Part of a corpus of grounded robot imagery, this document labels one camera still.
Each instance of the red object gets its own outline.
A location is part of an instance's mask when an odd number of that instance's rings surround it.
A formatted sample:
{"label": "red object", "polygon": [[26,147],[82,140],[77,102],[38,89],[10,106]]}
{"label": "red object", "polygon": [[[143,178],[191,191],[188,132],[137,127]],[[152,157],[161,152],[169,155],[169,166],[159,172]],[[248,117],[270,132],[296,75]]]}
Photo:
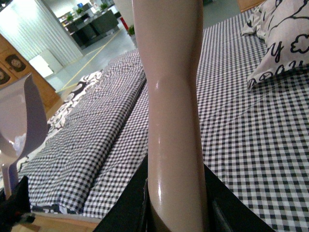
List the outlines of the red object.
{"label": "red object", "polygon": [[127,26],[127,24],[126,24],[124,18],[121,17],[120,20],[121,20],[122,24],[125,26],[125,29],[128,30],[129,27]]}

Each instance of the white column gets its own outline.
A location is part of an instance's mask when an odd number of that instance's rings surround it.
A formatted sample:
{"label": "white column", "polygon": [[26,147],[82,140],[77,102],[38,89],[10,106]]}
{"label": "white column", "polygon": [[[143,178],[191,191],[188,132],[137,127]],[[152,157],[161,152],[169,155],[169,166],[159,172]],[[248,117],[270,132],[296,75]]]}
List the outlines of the white column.
{"label": "white column", "polygon": [[128,27],[133,25],[133,9],[131,0],[114,0],[116,7],[124,18]]}

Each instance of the wooden cabinet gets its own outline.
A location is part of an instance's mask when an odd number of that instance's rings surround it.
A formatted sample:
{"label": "wooden cabinet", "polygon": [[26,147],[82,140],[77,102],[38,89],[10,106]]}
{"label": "wooden cabinet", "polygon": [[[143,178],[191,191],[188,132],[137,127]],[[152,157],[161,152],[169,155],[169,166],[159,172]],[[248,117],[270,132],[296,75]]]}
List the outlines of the wooden cabinet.
{"label": "wooden cabinet", "polygon": [[32,73],[47,113],[60,100],[60,97],[55,93],[54,88],[0,35],[0,88],[13,83],[28,73]]}

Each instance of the folded blanket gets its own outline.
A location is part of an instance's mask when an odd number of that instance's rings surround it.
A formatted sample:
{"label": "folded blanket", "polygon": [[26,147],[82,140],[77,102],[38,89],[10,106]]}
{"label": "folded blanket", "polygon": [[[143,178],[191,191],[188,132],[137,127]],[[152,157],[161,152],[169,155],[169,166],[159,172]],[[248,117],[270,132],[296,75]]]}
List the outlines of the folded blanket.
{"label": "folded blanket", "polygon": [[[62,213],[81,210],[146,81],[138,54],[128,53],[126,58],[129,64],[120,60],[107,68],[66,117],[63,129],[22,170],[20,176],[29,178],[32,206],[58,205]],[[126,67],[113,72],[114,66]]]}

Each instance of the wooden furniture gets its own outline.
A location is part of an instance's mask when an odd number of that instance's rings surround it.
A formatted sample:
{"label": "wooden furniture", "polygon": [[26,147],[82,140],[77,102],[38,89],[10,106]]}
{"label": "wooden furniture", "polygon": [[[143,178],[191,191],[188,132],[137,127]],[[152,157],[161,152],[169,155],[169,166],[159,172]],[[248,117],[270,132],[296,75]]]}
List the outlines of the wooden furniture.
{"label": "wooden furniture", "polygon": [[240,12],[247,11],[254,6],[257,6],[264,2],[264,0],[237,0]]}
{"label": "wooden furniture", "polygon": [[37,85],[45,112],[47,113],[60,97],[55,89],[20,55],[20,53],[0,35],[0,88],[32,73]]}
{"label": "wooden furniture", "polygon": [[12,232],[92,232],[98,223],[36,215],[32,224],[14,226]]}

